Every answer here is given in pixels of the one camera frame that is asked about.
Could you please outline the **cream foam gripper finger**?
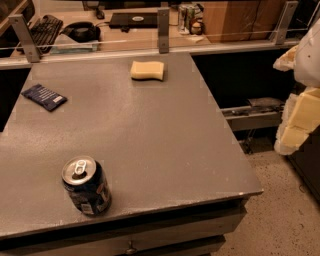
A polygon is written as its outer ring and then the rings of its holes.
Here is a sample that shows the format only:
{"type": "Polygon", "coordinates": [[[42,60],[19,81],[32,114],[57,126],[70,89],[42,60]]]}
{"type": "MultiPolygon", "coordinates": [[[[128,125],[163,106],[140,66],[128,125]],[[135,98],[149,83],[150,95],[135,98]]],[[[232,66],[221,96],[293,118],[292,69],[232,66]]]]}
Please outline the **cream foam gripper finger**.
{"type": "Polygon", "coordinates": [[[280,155],[291,155],[319,125],[320,89],[307,88],[299,95],[291,94],[276,133],[275,151],[280,155]]]}
{"type": "Polygon", "coordinates": [[[294,46],[277,58],[273,64],[273,68],[283,72],[293,70],[297,48],[298,46],[294,46]]]}

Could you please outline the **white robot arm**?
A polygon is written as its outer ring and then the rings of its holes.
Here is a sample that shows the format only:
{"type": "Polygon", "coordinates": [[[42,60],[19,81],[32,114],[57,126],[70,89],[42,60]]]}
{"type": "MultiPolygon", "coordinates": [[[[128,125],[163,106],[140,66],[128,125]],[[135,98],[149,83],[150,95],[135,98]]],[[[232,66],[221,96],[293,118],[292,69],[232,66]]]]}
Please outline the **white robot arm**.
{"type": "Polygon", "coordinates": [[[320,19],[297,46],[274,62],[273,68],[293,70],[294,79],[305,86],[299,95],[289,95],[276,133],[275,151],[291,155],[320,125],[320,19]]]}

